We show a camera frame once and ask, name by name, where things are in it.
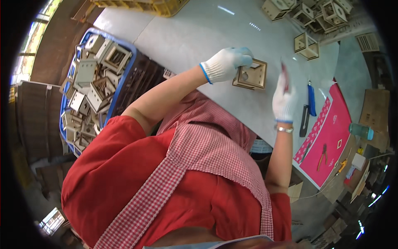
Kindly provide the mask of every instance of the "silver bracelet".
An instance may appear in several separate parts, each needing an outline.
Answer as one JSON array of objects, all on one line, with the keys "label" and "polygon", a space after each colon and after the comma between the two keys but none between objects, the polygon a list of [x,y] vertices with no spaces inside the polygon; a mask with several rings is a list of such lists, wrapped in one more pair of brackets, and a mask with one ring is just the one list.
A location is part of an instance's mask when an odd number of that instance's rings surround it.
[{"label": "silver bracelet", "polygon": [[287,132],[287,133],[292,133],[293,130],[294,130],[293,127],[291,129],[286,129],[286,128],[283,128],[283,127],[280,127],[280,126],[277,126],[277,125],[275,125],[275,129],[277,131],[283,131],[283,132]]}]

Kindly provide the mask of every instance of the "window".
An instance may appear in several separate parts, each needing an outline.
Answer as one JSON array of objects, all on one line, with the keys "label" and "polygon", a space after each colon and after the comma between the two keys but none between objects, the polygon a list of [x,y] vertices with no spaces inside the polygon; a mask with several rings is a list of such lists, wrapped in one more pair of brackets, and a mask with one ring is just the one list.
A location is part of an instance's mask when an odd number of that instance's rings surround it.
[{"label": "window", "polygon": [[11,84],[21,80],[29,80],[37,48],[47,27],[47,24],[62,0],[48,0],[32,22],[29,33],[21,47],[21,52],[15,61],[15,69],[11,76]]},{"label": "window", "polygon": [[65,218],[59,212],[58,208],[54,208],[44,219],[39,223],[41,228],[48,236],[51,236],[64,223]]}]

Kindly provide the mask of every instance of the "white work table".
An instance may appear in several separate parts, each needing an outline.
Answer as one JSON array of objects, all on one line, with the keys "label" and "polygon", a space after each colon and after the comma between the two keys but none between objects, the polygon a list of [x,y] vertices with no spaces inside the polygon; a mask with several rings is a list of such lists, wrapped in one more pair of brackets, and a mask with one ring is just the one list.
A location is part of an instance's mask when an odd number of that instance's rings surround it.
[{"label": "white work table", "polygon": [[[282,59],[290,75],[290,84],[296,87],[298,94],[294,115],[294,154],[304,141],[299,137],[299,130],[303,105],[308,104],[308,77],[315,88],[318,113],[324,104],[324,97],[318,88],[321,81],[331,81],[334,77],[339,45],[335,42],[322,46],[320,58],[311,61],[296,55],[294,38],[302,32],[287,19],[271,23],[261,10],[262,3],[263,0],[190,0],[172,18],[106,8],[94,25],[133,43],[139,51],[177,74],[208,60],[223,48],[248,47],[256,59],[268,63],[264,91],[232,86],[231,81],[206,84],[198,90],[271,146],[274,146],[276,139],[272,97]],[[308,126],[312,127],[315,120],[311,118]]]}]

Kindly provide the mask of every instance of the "white work glove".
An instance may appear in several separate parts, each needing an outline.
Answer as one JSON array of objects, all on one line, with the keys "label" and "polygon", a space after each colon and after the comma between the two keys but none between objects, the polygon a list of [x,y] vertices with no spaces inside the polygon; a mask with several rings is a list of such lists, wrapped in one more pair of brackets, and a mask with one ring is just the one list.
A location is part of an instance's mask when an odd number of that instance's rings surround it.
[{"label": "white work glove", "polygon": [[289,85],[289,76],[285,66],[282,66],[282,72],[279,75],[278,84],[272,99],[272,110],[276,122],[292,124],[296,102],[296,90]]},{"label": "white work glove", "polygon": [[253,63],[253,53],[246,47],[229,47],[220,50],[208,61],[200,63],[207,81],[210,84],[235,78],[238,67],[250,67]]}]

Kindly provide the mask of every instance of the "water bottle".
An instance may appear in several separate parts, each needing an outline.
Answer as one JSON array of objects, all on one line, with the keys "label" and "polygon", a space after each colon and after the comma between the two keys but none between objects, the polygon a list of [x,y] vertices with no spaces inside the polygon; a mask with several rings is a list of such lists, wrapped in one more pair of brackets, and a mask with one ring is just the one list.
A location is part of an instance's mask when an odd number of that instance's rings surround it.
[{"label": "water bottle", "polygon": [[365,138],[367,140],[372,140],[373,139],[374,131],[368,126],[351,123],[349,125],[348,130],[353,135],[358,135],[358,136],[363,137],[363,138]]}]

